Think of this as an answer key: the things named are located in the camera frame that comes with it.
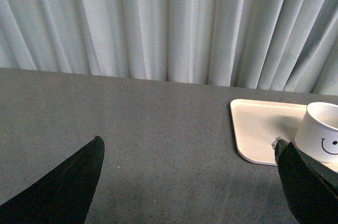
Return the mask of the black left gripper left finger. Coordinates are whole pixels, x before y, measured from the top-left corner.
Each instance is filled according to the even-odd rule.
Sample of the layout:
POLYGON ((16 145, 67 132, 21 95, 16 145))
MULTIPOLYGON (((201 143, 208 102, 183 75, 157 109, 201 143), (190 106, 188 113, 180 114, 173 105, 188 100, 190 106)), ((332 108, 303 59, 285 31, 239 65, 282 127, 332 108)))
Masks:
POLYGON ((1 223, 85 223, 105 155, 101 137, 1 205, 1 223))

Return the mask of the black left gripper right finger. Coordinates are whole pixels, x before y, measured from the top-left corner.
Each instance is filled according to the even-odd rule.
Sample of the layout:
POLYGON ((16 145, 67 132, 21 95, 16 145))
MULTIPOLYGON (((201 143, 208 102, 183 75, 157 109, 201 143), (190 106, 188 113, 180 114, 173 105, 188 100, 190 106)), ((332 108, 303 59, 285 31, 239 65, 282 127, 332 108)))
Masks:
POLYGON ((272 147, 288 207, 298 223, 337 223, 337 173, 281 137, 272 147))

